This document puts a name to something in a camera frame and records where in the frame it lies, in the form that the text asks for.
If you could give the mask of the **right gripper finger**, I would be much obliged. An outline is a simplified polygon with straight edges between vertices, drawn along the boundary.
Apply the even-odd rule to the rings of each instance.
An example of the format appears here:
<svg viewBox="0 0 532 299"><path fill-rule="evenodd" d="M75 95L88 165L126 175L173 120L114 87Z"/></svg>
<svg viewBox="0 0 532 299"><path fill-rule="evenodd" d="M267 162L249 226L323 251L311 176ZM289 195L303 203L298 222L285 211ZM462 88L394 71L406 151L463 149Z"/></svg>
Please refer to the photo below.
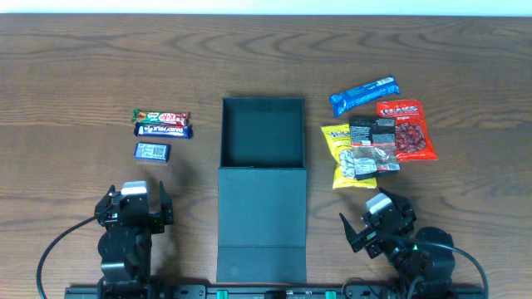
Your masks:
<svg viewBox="0 0 532 299"><path fill-rule="evenodd" d="M398 208L411 207L411 202L408 198L394 194L388 190L385 190L384 188L379 188L379 191L382 194L385 194Z"/></svg>
<svg viewBox="0 0 532 299"><path fill-rule="evenodd" d="M347 242L355 253L359 252L363 248L363 241L361 240L361 236L354 230L352 225L348 222L348 220L342 213L340 213L339 216L342 220Z"/></svg>

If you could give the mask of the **yellow Hacks candy bag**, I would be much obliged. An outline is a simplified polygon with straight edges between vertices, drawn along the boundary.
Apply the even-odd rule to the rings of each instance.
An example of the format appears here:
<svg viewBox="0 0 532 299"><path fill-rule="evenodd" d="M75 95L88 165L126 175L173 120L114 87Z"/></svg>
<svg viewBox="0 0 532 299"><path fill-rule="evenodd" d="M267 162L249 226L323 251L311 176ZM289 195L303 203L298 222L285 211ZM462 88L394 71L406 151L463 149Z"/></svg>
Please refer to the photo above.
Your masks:
<svg viewBox="0 0 532 299"><path fill-rule="evenodd" d="M349 125L325 125L321 127L321 131L327 141L329 151L337 163L333 175L332 188L375 189L377 187L376 179L357 180L355 178L354 155Z"/></svg>

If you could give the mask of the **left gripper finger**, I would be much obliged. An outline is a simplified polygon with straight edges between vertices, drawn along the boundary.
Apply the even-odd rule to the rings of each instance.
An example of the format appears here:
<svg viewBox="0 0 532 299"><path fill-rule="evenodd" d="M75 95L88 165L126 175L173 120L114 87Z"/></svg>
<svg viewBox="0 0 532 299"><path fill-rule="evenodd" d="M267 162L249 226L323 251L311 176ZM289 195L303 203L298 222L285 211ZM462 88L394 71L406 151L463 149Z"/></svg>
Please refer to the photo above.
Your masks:
<svg viewBox="0 0 532 299"><path fill-rule="evenodd" d="M96 204L95 210L94 210L95 216L105 213L108 210L108 208L111 206L111 201L113 199L115 191L116 191L116 187L114 184L112 184L110 188L107 190L106 194Z"/></svg>
<svg viewBox="0 0 532 299"><path fill-rule="evenodd" d="M174 223L173 201L165 191L165 186L162 181L160 181L159 186L161 215L164 219L165 225L170 225Z"/></svg>

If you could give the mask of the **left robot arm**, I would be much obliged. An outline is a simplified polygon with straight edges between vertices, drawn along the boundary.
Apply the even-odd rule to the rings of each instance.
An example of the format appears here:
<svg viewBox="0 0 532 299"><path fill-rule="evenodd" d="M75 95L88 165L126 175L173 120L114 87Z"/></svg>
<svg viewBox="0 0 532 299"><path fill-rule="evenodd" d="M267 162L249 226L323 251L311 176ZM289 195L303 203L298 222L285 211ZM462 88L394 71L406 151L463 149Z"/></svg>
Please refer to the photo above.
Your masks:
<svg viewBox="0 0 532 299"><path fill-rule="evenodd" d="M145 181L111 186L95 206L97 222L106 229L98 243L103 278L97 283L98 298L171 298L172 291L152 277L152 236L174 223L173 204L159 183L160 211L149 211Z"/></svg>

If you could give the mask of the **red Hacks candy bag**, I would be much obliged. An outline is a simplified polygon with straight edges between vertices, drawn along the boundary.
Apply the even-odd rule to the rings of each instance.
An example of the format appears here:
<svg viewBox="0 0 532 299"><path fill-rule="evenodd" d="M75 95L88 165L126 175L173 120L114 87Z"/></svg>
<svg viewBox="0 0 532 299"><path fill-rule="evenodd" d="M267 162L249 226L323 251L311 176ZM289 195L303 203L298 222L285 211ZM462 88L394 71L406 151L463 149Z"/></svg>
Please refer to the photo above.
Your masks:
<svg viewBox="0 0 532 299"><path fill-rule="evenodd" d="M420 101L378 102L377 114L396 121L396 157L399 162L438 159L428 135L425 114Z"/></svg>

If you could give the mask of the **blue Oreo wrapper pack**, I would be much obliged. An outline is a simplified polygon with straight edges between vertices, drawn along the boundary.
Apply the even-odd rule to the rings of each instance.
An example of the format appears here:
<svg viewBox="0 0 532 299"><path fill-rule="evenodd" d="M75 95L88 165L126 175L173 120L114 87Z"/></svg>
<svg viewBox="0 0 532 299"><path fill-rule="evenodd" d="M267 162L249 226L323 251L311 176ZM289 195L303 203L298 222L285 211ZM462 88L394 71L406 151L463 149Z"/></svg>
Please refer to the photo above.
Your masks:
<svg viewBox="0 0 532 299"><path fill-rule="evenodd" d="M394 76L389 75L377 81L330 95L329 101L334 117L338 118L352 108L392 94L400 95L401 90Z"/></svg>

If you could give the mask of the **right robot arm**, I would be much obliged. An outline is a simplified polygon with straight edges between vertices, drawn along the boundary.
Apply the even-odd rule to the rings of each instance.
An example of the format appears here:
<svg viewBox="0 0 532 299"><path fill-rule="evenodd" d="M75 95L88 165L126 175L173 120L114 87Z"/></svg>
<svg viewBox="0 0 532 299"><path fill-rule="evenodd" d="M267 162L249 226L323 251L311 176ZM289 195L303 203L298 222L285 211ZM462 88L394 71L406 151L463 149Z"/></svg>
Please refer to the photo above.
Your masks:
<svg viewBox="0 0 532 299"><path fill-rule="evenodd" d="M411 201L383 188L366 201L361 216L365 228L357 232L344 215L340 216L348 244L373 259L386 257L399 275L395 296L405 298L456 298L451 274L456 266L454 245L449 233L433 227L418 231L414 238L416 214Z"/></svg>

